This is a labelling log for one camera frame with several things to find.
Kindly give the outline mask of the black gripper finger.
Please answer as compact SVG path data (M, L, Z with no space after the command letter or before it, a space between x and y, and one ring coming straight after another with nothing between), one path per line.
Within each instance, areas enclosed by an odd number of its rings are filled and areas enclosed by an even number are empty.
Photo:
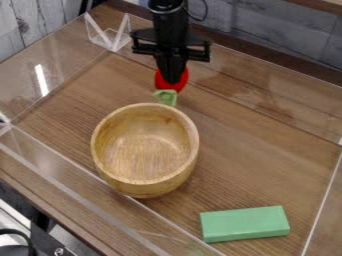
M175 84L186 69L187 56L183 52L157 52L155 60L163 79Z

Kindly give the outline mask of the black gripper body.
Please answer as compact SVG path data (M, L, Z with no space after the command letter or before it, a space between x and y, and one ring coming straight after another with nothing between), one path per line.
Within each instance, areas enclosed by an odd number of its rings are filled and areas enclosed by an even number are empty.
M158 33L154 28L146 28L134 30L130 36L134 42L133 52L137 54L179 54L191 61L210 61L211 41L191 29L177 35L169 32Z

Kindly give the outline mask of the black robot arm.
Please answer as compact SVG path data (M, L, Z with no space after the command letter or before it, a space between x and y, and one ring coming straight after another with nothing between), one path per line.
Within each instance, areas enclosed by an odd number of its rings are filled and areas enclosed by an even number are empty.
M130 32L133 52L151 55L157 62L158 87L175 88L187 83L187 62L209 62L211 41L191 29L190 19L202 21L209 12L205 5L203 17L195 17L189 10L189 0L149 0L153 26Z

